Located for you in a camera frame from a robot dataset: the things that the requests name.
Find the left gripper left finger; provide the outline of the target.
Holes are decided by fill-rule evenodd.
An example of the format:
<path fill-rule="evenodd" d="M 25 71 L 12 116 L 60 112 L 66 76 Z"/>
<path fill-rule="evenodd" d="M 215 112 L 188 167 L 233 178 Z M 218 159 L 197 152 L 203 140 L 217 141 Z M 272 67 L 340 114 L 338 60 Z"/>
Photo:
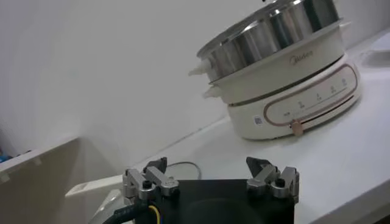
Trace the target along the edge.
<path fill-rule="evenodd" d="M 157 197 L 176 198 L 179 182 L 165 175 L 167 157 L 149 161 L 142 171 L 128 168 L 122 175 L 122 194 L 129 200 L 154 200 Z"/>

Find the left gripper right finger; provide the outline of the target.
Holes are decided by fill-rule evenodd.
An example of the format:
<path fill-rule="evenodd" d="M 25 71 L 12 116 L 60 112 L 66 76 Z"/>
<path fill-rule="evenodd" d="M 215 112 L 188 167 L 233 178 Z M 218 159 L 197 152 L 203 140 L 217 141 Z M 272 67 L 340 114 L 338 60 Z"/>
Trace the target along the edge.
<path fill-rule="evenodd" d="M 252 174 L 246 181 L 248 194 L 278 199 L 291 197 L 295 203 L 299 202 L 300 173 L 295 167 L 280 170 L 268 160 L 254 157 L 247 157 L 246 164 Z"/>

